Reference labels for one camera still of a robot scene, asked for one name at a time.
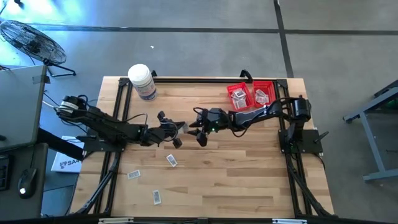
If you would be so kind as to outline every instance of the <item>gray desk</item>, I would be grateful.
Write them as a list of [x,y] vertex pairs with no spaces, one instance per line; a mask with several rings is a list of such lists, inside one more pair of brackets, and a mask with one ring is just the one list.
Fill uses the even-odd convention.
[[[48,145],[41,143],[5,153],[13,156],[13,162],[10,188],[0,192],[0,221],[40,217],[47,151]],[[31,198],[21,199],[17,189],[18,180],[22,171],[30,167],[33,152],[32,167],[37,169],[36,191]]]

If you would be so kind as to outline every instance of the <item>barcode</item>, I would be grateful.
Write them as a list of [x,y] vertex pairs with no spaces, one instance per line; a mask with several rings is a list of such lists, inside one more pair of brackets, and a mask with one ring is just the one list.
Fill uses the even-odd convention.
[[169,161],[169,163],[172,165],[172,167],[175,167],[177,165],[177,161],[174,159],[173,155],[168,155],[166,159]]
[[152,193],[154,194],[154,204],[158,205],[158,204],[162,203],[162,201],[160,199],[159,190],[154,190]]
[[130,179],[134,179],[134,178],[139,177],[139,176],[141,176],[141,173],[139,172],[139,170],[135,170],[135,171],[127,174],[127,178],[129,180]]

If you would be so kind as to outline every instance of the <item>fan stand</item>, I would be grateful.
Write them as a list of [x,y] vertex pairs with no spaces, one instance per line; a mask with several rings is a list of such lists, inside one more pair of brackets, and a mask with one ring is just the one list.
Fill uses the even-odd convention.
[[[56,64],[52,63],[49,59],[44,59],[44,60],[43,60],[43,63],[47,66],[47,70],[49,71],[49,74],[51,75],[51,77],[63,77],[63,76],[69,76],[69,75],[73,75],[73,76],[76,75],[76,72],[75,72],[74,70],[69,69],[69,68],[65,68],[65,67],[60,66],[60,65],[56,65]],[[70,71],[71,73],[65,73],[65,74],[57,74],[57,75],[54,75],[54,74],[51,72],[49,66],[55,66],[55,67],[58,67],[58,68],[62,68],[62,69],[64,69],[64,70],[66,70],[66,71]]]

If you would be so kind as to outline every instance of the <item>red tray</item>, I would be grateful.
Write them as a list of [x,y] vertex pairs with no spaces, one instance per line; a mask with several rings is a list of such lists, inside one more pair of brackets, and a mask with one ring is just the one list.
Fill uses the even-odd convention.
[[276,100],[275,97],[275,89],[274,89],[274,84],[272,81],[253,81],[253,97],[254,97],[254,106],[255,107],[263,107],[262,104],[259,104],[256,101],[256,90],[260,89],[263,91],[265,94],[268,95],[269,102],[266,103],[265,105],[270,105],[274,100]]
[[[246,94],[246,105],[247,106],[244,107],[244,108],[240,108],[240,109],[237,109],[235,107],[234,102],[232,101],[232,97],[231,97],[233,91],[238,89],[238,88],[241,88]],[[246,109],[248,109],[248,108],[250,108],[250,107],[252,107],[254,105],[253,99],[251,98],[251,94],[250,94],[250,91],[249,91],[248,87],[246,86],[246,83],[239,83],[239,84],[236,84],[236,85],[227,86],[226,89],[228,91],[229,100],[230,100],[233,108],[236,111],[246,110]]]

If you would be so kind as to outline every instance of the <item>keyboard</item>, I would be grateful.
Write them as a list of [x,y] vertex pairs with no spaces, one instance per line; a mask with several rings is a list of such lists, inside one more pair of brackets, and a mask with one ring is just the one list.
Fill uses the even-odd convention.
[[0,155],[0,191],[8,190],[11,176],[11,155]]

